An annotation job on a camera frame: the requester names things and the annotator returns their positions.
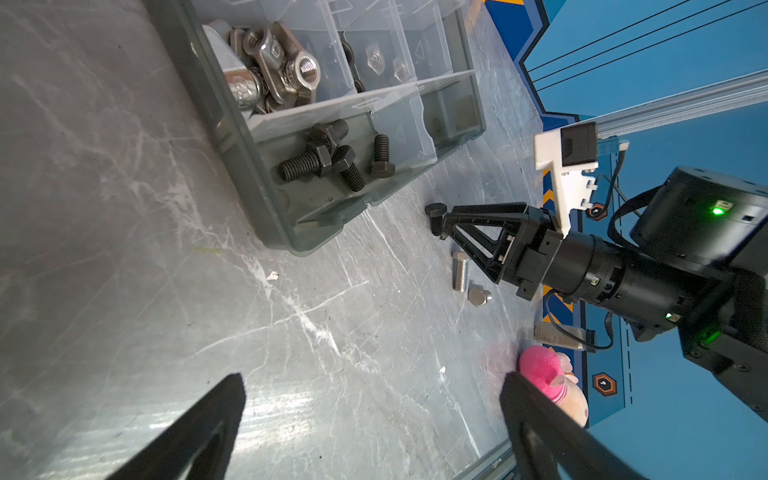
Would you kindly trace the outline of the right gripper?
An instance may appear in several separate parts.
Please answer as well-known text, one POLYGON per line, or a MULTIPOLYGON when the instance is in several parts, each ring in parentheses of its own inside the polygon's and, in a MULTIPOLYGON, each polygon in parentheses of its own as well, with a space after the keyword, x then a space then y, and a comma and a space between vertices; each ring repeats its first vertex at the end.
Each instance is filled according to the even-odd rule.
POLYGON ((493 283, 516 286, 525 300, 543 284, 565 238, 551 212, 521 202, 455 206, 442 230, 493 283))

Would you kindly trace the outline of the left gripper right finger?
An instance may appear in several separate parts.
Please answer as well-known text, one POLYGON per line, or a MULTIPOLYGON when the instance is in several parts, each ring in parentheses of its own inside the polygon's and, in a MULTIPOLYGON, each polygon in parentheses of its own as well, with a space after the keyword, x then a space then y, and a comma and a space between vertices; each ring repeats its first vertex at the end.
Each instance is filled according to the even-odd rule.
POLYGON ((521 373, 506 375, 500 393, 504 421, 523 479, 640 479, 521 373))

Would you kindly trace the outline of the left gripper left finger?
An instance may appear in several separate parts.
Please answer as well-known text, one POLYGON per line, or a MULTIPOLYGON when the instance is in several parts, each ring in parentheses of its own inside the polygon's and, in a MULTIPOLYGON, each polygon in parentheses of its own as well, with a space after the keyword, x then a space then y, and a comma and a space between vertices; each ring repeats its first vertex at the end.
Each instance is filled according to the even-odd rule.
POLYGON ((245 407, 239 373, 226 376, 112 479, 223 479, 245 407))

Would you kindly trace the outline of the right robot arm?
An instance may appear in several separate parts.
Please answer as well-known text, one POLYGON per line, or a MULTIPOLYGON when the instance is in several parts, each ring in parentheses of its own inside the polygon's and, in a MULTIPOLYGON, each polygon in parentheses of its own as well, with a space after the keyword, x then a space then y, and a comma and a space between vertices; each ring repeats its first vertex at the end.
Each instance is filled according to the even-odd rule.
POLYGON ((524 203, 457 206, 441 222, 493 282, 524 299, 547 286, 622 317, 644 342, 669 330, 683 355, 759 416, 767 413, 767 189, 679 167, 625 202, 628 236, 559 233, 524 203))

